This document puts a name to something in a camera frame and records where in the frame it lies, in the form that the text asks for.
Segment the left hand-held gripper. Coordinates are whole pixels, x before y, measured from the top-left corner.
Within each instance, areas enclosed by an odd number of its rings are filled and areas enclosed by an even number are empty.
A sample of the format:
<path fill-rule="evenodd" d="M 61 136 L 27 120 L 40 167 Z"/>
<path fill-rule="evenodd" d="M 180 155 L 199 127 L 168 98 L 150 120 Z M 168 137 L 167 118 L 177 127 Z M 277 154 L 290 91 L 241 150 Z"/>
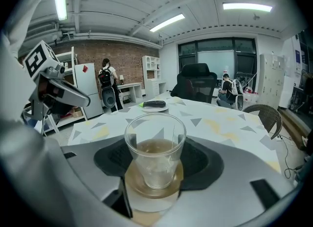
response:
<path fill-rule="evenodd" d="M 50 107 L 44 103 L 49 83 L 52 88 L 50 96 L 58 102 L 76 107 L 90 105 L 90 98 L 85 93 L 63 79 L 65 67 L 44 41 L 29 52 L 23 60 L 23 67 L 36 85 L 30 96 L 31 113 L 26 114 L 28 117 L 40 121 L 49 112 Z"/>

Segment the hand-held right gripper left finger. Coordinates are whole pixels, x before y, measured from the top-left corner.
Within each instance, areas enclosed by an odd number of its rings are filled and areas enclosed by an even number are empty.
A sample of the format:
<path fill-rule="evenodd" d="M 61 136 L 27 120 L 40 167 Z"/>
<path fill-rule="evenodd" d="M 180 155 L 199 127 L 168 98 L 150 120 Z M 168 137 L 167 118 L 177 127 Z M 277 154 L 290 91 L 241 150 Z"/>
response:
<path fill-rule="evenodd" d="M 122 135 L 61 149 L 92 195 L 120 215 L 133 217 L 125 183 L 133 157 Z"/>

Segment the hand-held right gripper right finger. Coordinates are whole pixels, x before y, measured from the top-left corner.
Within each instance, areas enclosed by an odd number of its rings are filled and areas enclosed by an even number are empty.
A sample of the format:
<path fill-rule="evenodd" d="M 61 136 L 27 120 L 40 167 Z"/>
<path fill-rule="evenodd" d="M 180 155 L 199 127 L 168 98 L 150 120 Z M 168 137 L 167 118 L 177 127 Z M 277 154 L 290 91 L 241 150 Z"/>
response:
<path fill-rule="evenodd" d="M 265 227 L 289 207 L 297 190 L 256 155 L 191 137 L 179 198 L 161 227 Z"/>

